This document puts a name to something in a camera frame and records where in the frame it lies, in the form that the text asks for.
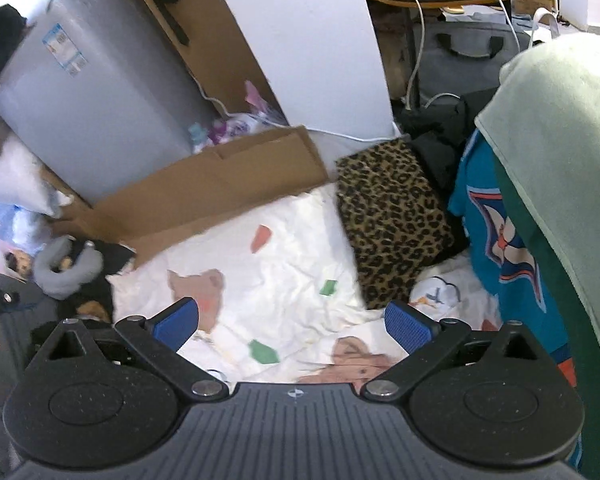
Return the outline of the leopard print garment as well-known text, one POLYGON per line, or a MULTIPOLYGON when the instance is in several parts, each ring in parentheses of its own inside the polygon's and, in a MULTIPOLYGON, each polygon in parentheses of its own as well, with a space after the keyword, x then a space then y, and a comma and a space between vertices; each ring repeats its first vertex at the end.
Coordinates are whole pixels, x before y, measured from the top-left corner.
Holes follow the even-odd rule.
POLYGON ((454 244, 410 144, 396 139, 337 160, 337 209, 370 310, 407 301, 422 269, 454 244))

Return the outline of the white patterned bed sheet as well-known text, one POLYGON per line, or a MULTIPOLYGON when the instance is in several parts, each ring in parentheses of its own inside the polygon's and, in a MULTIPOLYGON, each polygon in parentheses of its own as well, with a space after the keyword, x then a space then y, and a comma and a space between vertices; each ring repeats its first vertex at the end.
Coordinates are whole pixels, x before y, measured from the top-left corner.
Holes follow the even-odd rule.
POLYGON ((229 385, 360 386, 404 357, 362 299, 330 184, 214 226, 110 285, 116 318, 149 318, 185 294, 216 307, 180 355, 229 385))

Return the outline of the brown cardboard sheet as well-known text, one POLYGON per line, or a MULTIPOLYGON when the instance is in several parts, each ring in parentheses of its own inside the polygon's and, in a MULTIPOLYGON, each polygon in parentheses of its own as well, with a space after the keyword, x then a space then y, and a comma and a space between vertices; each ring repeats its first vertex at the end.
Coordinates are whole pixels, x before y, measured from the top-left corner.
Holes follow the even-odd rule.
MULTIPOLYGON (((189 36, 183 46, 154 0, 144 0, 189 73, 197 77, 216 108, 246 107, 245 82, 253 80, 274 96, 225 0, 178 0, 170 11, 189 36)), ((273 128, 206 148, 122 188, 94 207, 74 210, 53 223, 70 234, 121 243, 136 252, 136 264, 254 207, 298 195, 328 181, 304 127, 273 128)))

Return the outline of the teal blue printed shirt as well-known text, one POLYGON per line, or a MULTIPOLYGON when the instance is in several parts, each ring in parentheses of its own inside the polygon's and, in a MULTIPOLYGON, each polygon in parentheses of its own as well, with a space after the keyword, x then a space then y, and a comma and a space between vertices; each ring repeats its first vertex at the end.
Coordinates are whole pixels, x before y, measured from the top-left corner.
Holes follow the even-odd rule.
POLYGON ((570 385, 577 385, 564 320, 541 278, 538 260, 506 211, 492 148, 478 130, 460 159, 449 211, 462 220, 472 270, 498 300, 501 320, 523 322, 570 385))

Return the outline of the small plush toy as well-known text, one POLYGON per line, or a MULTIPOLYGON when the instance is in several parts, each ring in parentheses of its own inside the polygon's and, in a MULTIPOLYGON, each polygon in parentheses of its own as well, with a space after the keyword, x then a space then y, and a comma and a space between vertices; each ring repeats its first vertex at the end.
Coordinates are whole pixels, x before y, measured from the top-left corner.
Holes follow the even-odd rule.
POLYGON ((4 255, 6 266, 27 281, 32 275, 33 258, 21 249, 14 249, 4 255))

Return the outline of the black fabric cushion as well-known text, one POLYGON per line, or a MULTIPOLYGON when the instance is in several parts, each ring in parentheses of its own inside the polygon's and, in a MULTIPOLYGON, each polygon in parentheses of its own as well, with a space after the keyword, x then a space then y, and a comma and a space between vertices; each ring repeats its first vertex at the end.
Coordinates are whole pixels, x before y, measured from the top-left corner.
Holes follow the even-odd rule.
POLYGON ((469 138, 475 130, 475 118, 494 97, 498 88, 470 92, 450 105, 434 105, 404 110, 396 123, 411 137, 411 147, 431 188, 437 195, 453 240, 446 243, 433 263, 455 257, 469 243, 460 217, 449 212, 449 200, 455 188, 458 166, 469 138))

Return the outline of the grey metal cabinet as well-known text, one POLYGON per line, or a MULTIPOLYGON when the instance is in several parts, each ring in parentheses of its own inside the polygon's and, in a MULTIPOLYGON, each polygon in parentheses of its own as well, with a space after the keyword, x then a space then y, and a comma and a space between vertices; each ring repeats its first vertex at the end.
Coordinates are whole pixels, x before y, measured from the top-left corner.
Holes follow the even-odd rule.
POLYGON ((143 0, 58 0, 2 71, 0 115, 94 205, 190 156, 218 113, 143 0))

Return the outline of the light green towel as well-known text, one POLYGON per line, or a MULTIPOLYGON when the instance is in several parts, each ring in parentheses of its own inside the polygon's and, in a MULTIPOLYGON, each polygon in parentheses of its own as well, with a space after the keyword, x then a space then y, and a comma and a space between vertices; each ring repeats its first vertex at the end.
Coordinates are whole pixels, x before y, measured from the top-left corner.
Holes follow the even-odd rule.
POLYGON ((567 272, 600 345, 600 35, 516 55, 475 120, 567 272))

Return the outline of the grey duffel bag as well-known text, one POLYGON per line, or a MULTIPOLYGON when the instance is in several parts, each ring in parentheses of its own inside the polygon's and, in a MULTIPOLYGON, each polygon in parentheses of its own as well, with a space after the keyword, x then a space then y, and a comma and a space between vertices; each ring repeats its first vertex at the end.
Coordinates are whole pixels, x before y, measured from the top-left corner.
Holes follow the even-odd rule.
POLYGON ((418 71, 419 99, 448 104, 451 96, 500 84, 501 67, 527 49, 530 36, 519 28, 491 22, 435 22, 414 27, 424 45, 418 71))

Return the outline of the white foam board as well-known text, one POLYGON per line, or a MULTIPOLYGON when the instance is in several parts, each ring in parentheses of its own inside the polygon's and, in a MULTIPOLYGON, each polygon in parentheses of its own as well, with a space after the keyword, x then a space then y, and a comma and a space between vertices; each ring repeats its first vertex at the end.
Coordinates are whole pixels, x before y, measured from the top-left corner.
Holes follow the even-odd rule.
POLYGON ((225 0, 293 125, 355 139, 393 135, 366 0, 225 0))

